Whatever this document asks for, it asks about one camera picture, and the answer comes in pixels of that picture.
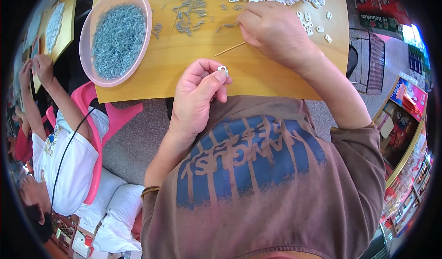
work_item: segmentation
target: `blue graphic print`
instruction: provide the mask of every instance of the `blue graphic print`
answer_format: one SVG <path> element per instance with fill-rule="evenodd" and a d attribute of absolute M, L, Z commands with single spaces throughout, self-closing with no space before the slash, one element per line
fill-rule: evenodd
<path fill-rule="evenodd" d="M 296 120 L 267 115 L 226 118 L 181 163 L 177 206 L 193 210 L 220 200 L 229 202 L 308 175 L 308 151 L 318 165 L 325 164 L 319 142 Z"/>

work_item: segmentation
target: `bracelet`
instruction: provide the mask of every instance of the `bracelet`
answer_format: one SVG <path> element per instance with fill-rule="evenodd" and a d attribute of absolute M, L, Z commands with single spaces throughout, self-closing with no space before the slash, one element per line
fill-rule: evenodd
<path fill-rule="evenodd" d="M 149 186 L 149 187 L 146 187 L 144 190 L 143 190 L 143 192 L 141 193 L 141 199 L 142 200 L 144 200 L 144 195 L 146 194 L 146 193 L 149 193 L 149 192 L 156 192 L 156 191 L 158 191 L 160 189 L 160 187 L 159 186 Z"/>

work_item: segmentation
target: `black hair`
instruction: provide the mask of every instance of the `black hair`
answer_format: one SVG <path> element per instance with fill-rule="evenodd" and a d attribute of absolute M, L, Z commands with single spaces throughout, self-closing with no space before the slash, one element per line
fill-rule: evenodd
<path fill-rule="evenodd" d="M 37 233 L 38 237 L 43 243 L 46 243 L 52 236 L 52 221 L 49 213 L 44 213 L 45 224 L 41 225 L 38 222 L 41 221 L 40 206 L 34 204 L 31 206 L 24 205 L 26 215 L 32 225 L 32 228 Z"/>

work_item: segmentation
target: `pink plastic chair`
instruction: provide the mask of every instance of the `pink plastic chair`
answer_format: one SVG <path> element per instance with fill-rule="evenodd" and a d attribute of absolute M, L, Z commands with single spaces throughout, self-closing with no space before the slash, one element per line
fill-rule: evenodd
<path fill-rule="evenodd" d="M 81 85 L 72 93 L 72 99 L 84 115 L 89 112 L 89 104 L 96 97 L 97 92 L 95 91 L 95 85 L 92 82 Z M 87 121 L 91 126 L 93 132 L 92 146 L 98 152 L 98 159 L 95 163 L 92 175 L 91 188 L 89 189 L 89 193 L 87 194 L 86 199 L 83 201 L 87 205 L 90 205 L 94 201 L 95 196 L 97 195 L 98 185 L 100 184 L 102 167 L 102 147 L 118 130 L 120 130 L 127 122 L 134 118 L 135 115 L 143 110 L 142 103 L 126 109 L 117 109 L 111 103 L 106 103 L 105 107 L 109 117 L 109 130 L 103 137 L 102 141 L 100 141 L 97 127 L 95 126 L 91 115 L 87 117 Z M 52 106 L 47 110 L 46 114 L 49 122 L 52 124 L 52 126 L 54 126 L 55 116 L 53 114 Z"/>

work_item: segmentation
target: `hand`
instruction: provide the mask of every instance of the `hand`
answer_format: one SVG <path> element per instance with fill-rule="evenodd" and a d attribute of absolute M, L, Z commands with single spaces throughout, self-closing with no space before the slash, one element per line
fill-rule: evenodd
<path fill-rule="evenodd" d="M 15 107 L 15 115 L 16 116 L 13 116 L 12 118 L 14 119 L 14 117 L 16 117 L 17 119 L 20 119 L 20 121 L 23 121 L 26 118 L 26 113 L 22 112 L 18 106 Z"/>
<path fill-rule="evenodd" d="M 32 61 L 35 64 L 35 73 L 40 80 L 41 85 L 47 88 L 55 79 L 52 73 L 52 58 L 47 55 L 35 55 Z"/>
<path fill-rule="evenodd" d="M 23 67 L 19 73 L 20 88 L 23 93 L 26 91 L 29 92 L 29 70 L 31 66 L 32 61 L 28 59 L 25 64 L 23 64 Z"/>
<path fill-rule="evenodd" d="M 297 73 L 308 68 L 319 51 L 296 13 L 279 2 L 247 3 L 237 22 L 247 43 Z"/>
<path fill-rule="evenodd" d="M 207 126 L 213 98 L 227 101 L 226 84 L 231 84 L 232 78 L 218 71 L 219 66 L 222 64 L 212 59 L 197 59 L 176 86 L 169 132 L 189 145 Z"/>

